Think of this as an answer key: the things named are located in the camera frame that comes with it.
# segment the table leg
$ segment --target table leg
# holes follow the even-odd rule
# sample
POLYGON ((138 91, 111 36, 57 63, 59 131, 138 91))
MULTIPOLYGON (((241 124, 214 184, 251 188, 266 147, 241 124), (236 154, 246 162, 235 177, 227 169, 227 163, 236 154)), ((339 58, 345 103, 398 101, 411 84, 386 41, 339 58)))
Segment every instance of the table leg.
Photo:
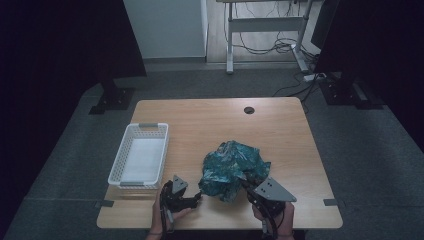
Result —
POLYGON ((299 36, 297 37, 296 44, 292 45, 293 54, 296 58, 297 63, 299 64, 300 70, 304 73, 309 72, 308 66, 305 63, 305 56, 301 51, 303 36, 305 35, 306 25, 308 25, 309 14, 312 8, 312 0, 308 0, 308 5, 305 10, 305 14, 303 15, 302 27, 300 28, 299 36))
POLYGON ((233 74, 233 3, 229 3, 228 10, 228 45, 227 45, 227 74, 233 74))

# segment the gray carpet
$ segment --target gray carpet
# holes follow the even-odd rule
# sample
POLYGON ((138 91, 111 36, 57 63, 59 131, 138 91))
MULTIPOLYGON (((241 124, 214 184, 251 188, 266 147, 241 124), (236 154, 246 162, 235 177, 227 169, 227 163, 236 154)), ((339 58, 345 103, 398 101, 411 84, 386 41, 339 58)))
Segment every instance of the gray carpet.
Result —
MULTIPOLYGON (((298 71, 286 67, 238 69, 234 75, 222 69, 151 71, 147 78, 116 80, 121 87, 136 88, 135 95, 128 110, 104 115, 88 114, 102 94, 99 85, 89 89, 5 239, 144 239, 144 230, 96 226, 99 209, 95 204, 104 197, 116 151, 136 103, 142 99, 270 97, 279 88, 296 85, 293 75, 298 71)), ((305 86, 302 82, 276 96, 305 86)), ((424 154, 390 109, 328 106, 319 89, 305 103, 344 221, 338 230, 308 230, 306 239, 422 239, 424 154)), ((203 239, 212 235, 205 232, 203 239)))

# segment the power strip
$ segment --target power strip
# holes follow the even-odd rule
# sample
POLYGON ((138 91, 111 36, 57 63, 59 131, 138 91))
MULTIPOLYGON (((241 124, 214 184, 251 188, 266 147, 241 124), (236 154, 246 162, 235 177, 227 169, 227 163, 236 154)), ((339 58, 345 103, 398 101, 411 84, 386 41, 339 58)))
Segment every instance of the power strip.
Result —
MULTIPOLYGON (((306 75, 303 77, 303 81, 305 82, 311 82, 312 80, 314 80, 316 74, 311 74, 311 75, 306 75)), ((316 78, 316 80, 324 80, 326 79, 327 76, 325 75, 325 73, 318 73, 318 76, 316 78)))

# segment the wooden table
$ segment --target wooden table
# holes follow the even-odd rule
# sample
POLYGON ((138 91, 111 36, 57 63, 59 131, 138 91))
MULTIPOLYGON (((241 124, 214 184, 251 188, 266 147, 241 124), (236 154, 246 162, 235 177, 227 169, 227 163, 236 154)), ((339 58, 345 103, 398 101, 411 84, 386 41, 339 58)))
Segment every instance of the wooden table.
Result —
MULTIPOLYGON (((189 183, 185 197, 199 191, 203 159, 222 142, 235 140, 257 147, 270 161, 272 176, 296 198, 294 228, 332 229, 342 226, 327 175, 298 98, 233 98, 143 100, 132 123, 169 124, 169 144, 162 184, 174 174, 189 183), (245 107, 253 107, 246 114, 245 107)), ((156 190, 129 191, 109 186, 97 225, 100 228, 150 228, 156 190)), ((246 192, 234 203, 204 195, 200 206, 179 220, 176 229, 260 229, 246 192)))

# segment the human hand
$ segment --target human hand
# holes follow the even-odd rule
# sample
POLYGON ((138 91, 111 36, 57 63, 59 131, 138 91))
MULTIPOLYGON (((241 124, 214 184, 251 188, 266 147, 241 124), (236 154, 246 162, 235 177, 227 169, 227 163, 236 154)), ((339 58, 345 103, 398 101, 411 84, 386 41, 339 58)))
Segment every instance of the human hand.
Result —
MULTIPOLYGON (((161 212, 160 212, 160 193, 162 192, 161 189, 158 189, 156 193, 156 199, 155 203, 152 206, 152 226, 150 228, 149 235, 147 236, 146 240, 155 240, 160 239, 163 234, 162 229, 162 219, 161 219, 161 212)), ((172 213, 172 217, 174 218, 174 221, 177 219, 180 219, 190 213, 192 211, 191 208, 183 209, 179 212, 172 213)), ((168 217, 166 218, 166 230, 169 230, 171 226, 171 222, 169 221, 168 217)))
MULTIPOLYGON (((292 240, 293 238, 293 219, 294 219, 294 205, 291 202, 285 202, 284 212, 281 212, 277 217, 274 218, 276 224, 281 225, 277 229, 278 238, 281 240, 292 240)), ((263 221, 266 220, 267 228, 272 231, 271 223, 268 219, 265 219, 261 212, 252 205, 253 215, 255 218, 263 221)))

